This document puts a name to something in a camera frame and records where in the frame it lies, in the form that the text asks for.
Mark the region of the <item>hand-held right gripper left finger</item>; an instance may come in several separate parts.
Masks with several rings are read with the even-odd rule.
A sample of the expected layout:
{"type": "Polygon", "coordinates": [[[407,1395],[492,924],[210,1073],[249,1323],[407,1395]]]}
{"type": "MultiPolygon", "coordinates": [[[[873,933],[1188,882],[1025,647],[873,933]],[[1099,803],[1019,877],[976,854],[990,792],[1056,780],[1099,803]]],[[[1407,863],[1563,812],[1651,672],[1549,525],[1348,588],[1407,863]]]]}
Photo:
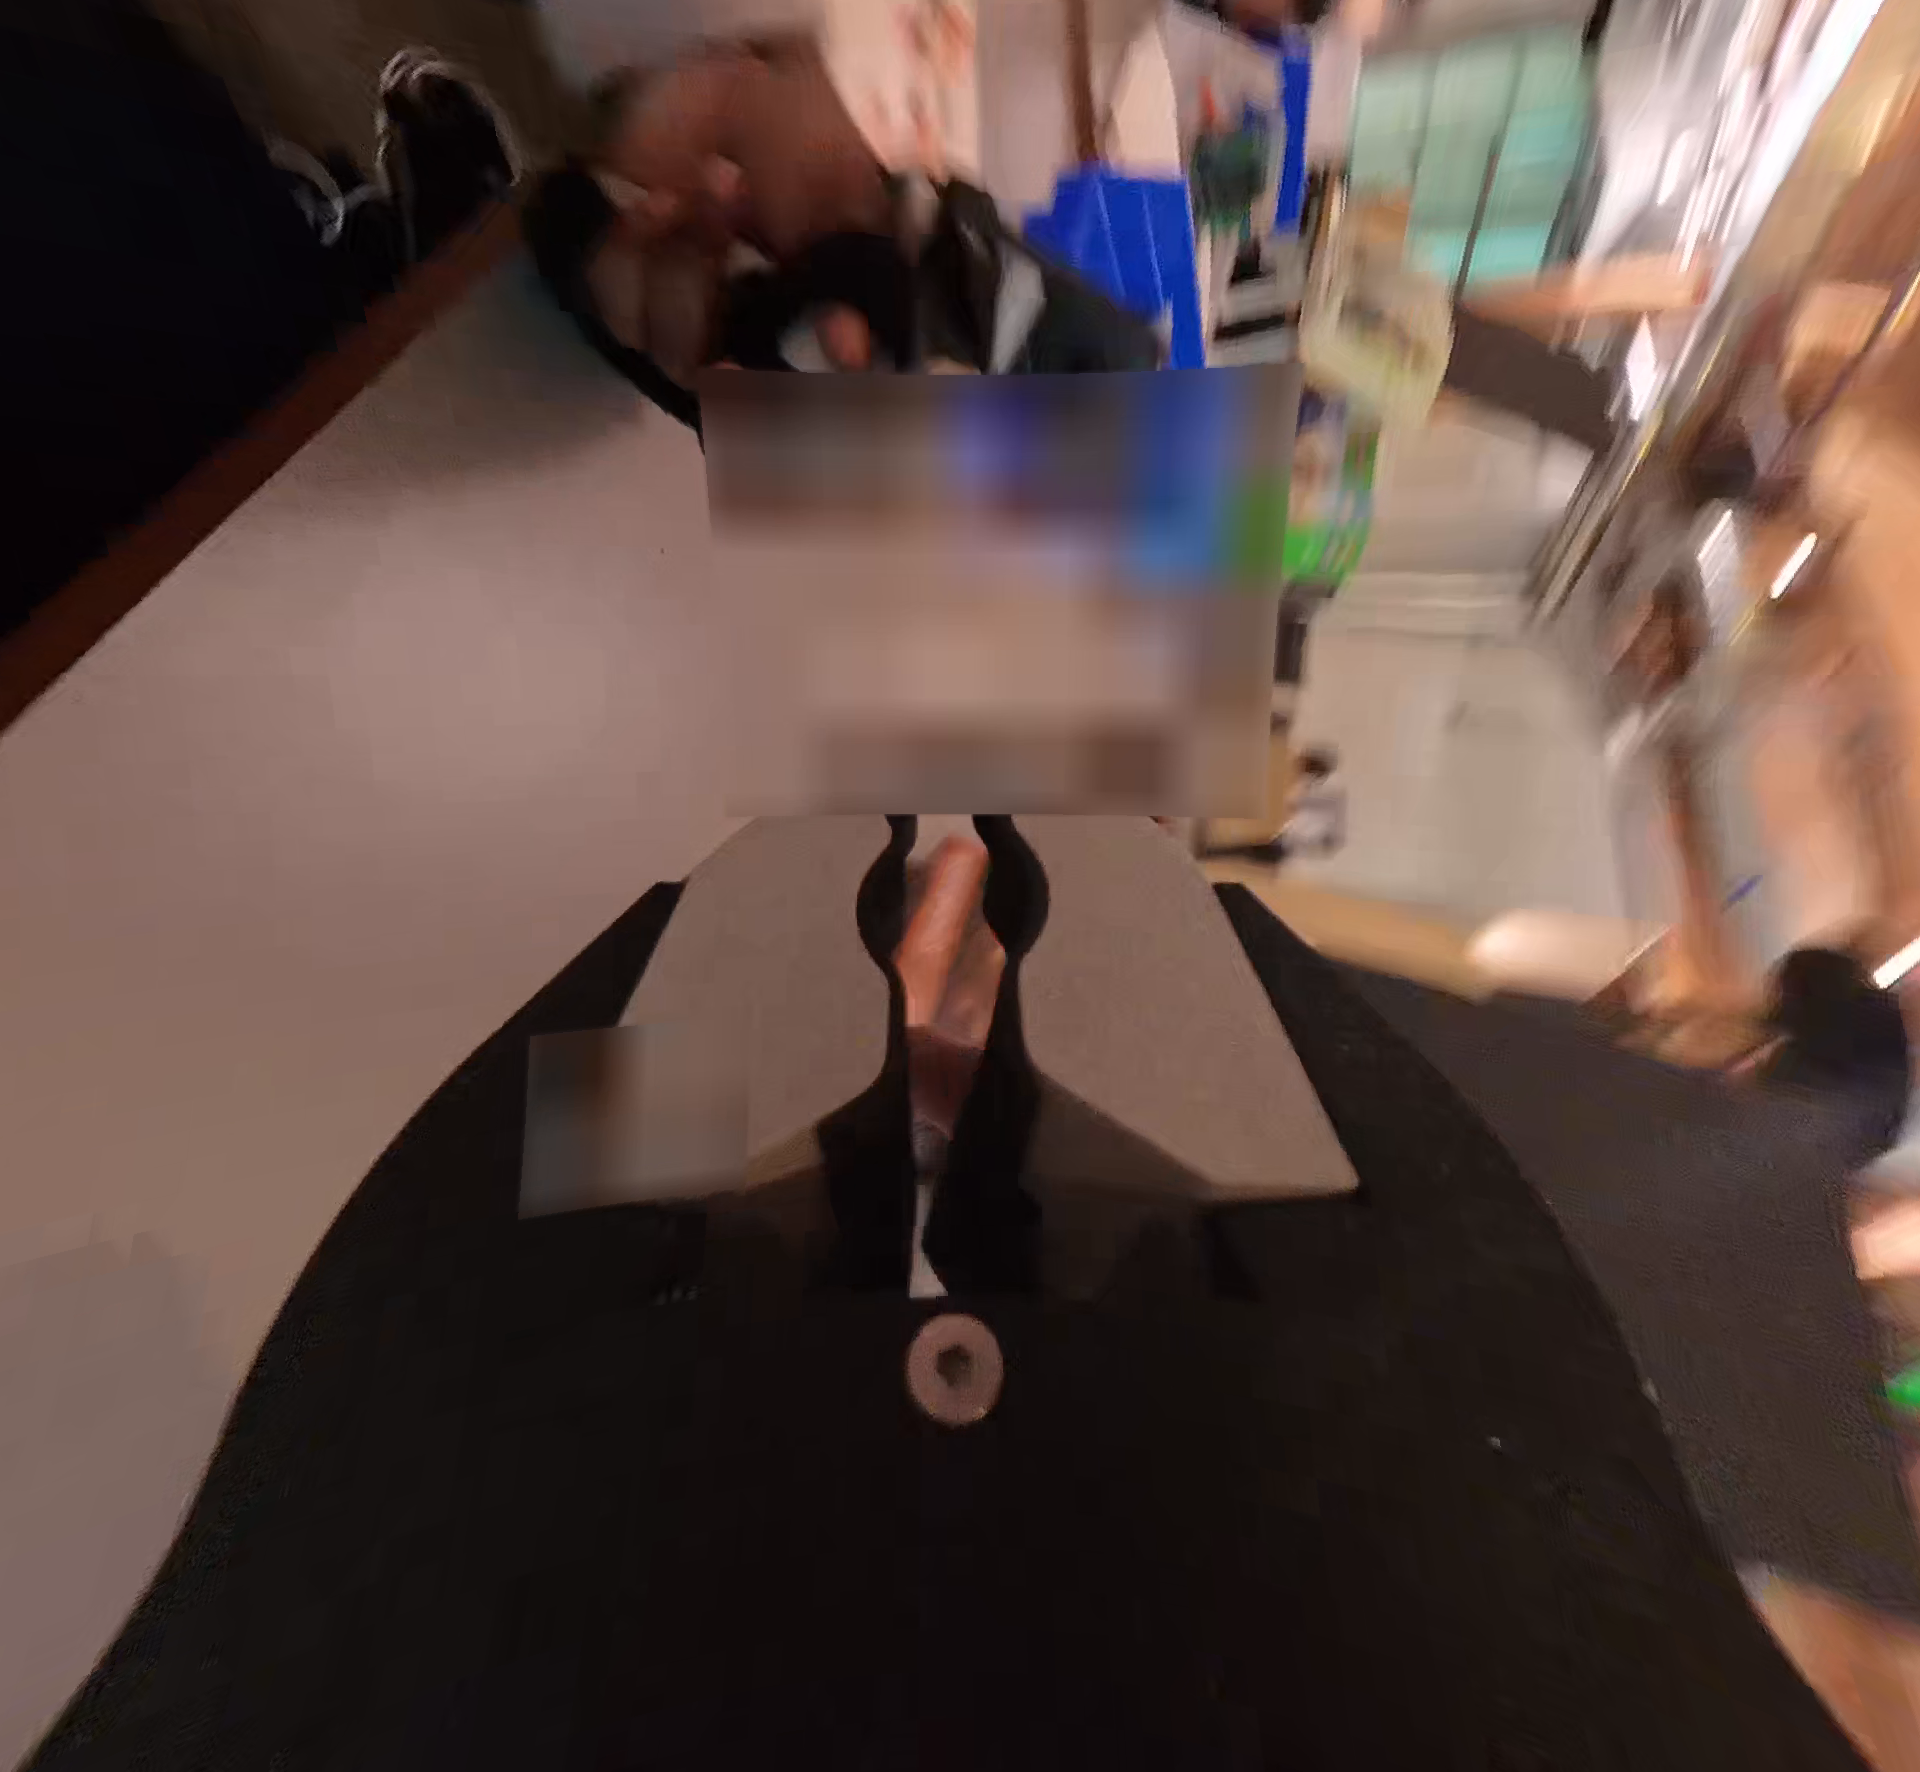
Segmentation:
{"type": "Polygon", "coordinates": [[[636,1199],[752,1199],[827,1285],[913,1285],[913,849],[913,812],[761,816],[687,877],[632,993],[636,1199]]]}

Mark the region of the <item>green toy set box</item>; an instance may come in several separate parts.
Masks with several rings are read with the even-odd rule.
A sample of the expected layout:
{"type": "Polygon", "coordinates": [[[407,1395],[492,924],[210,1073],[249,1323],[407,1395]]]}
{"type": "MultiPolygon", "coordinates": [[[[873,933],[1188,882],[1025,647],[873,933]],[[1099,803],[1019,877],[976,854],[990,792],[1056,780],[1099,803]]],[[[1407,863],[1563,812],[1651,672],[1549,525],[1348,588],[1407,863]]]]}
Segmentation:
{"type": "Polygon", "coordinates": [[[1290,583],[1335,594],[1357,574],[1375,530],[1376,436],[1375,422],[1352,422],[1345,404],[1302,404],[1283,519],[1290,583]]]}

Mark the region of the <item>person's left hand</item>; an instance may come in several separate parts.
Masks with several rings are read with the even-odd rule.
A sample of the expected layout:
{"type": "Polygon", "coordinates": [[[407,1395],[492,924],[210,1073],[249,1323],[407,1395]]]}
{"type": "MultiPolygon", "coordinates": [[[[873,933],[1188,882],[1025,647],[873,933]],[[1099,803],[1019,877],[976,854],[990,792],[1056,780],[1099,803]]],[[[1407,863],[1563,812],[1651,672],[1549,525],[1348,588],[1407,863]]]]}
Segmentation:
{"type": "Polygon", "coordinates": [[[708,45],[625,78],[589,147],[611,228],[589,291],[616,344],[690,385],[738,258],[894,237],[890,175],[814,45],[708,45]]]}

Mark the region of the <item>black slanted panel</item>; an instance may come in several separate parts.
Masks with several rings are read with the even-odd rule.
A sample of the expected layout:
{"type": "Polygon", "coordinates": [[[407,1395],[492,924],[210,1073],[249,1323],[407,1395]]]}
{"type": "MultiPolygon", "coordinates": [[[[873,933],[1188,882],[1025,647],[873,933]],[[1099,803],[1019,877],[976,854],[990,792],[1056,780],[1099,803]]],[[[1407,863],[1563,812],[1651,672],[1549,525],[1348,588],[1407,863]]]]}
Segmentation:
{"type": "Polygon", "coordinates": [[[1456,305],[1456,346],[1441,393],[1464,397],[1475,409],[1524,418],[1549,442],[1569,442],[1587,454],[1617,451],[1621,431],[1632,422],[1621,416],[1609,378],[1576,352],[1544,344],[1526,326],[1490,319],[1464,302],[1456,305]]]}

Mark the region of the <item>propped illustrated booklet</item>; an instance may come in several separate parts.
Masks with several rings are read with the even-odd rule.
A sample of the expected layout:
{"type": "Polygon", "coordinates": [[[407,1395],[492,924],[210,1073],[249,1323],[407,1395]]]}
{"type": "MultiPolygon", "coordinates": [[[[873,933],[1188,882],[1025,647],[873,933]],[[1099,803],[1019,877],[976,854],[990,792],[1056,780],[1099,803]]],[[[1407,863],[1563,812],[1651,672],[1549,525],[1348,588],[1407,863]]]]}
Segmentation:
{"type": "Polygon", "coordinates": [[[1312,254],[1297,320],[1304,385],[1376,428],[1420,428],[1456,356],[1456,302],[1404,246],[1352,220],[1312,254]]]}

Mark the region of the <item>person's dark trousers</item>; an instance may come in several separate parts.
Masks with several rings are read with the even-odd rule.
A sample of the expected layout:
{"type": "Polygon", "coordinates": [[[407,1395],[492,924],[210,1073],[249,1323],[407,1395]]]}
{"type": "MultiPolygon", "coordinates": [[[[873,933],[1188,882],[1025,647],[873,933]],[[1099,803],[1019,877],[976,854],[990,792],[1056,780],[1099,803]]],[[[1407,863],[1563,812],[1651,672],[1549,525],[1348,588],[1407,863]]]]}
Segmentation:
{"type": "Polygon", "coordinates": [[[0,0],[0,628],[220,454],[516,154],[438,54],[377,84],[377,171],[257,135],[145,0],[0,0]]]}

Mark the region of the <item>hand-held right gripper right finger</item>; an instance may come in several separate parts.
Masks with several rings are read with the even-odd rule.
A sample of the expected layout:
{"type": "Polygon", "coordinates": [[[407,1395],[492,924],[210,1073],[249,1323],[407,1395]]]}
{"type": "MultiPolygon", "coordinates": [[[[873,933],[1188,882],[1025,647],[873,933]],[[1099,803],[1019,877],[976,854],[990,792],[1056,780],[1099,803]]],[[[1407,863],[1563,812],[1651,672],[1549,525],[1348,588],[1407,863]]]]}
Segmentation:
{"type": "Polygon", "coordinates": [[[931,1178],[938,1294],[1094,1294],[1159,1219],[1359,1194],[1216,884],[1150,816],[942,838],[931,1020],[990,1026],[931,1178]]]}

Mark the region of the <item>grey desk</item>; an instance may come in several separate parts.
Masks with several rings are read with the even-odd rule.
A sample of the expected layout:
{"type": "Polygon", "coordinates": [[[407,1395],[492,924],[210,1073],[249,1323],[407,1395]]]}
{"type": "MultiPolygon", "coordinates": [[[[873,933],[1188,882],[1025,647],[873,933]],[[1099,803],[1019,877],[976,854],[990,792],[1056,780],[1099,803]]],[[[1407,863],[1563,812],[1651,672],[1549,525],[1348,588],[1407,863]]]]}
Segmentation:
{"type": "Polygon", "coordinates": [[[708,568],[696,442],[505,267],[4,733],[4,1762],[163,1565],[298,1272],[431,1077],[831,733],[999,796],[1257,783],[1252,594],[1117,534],[708,568]]]}

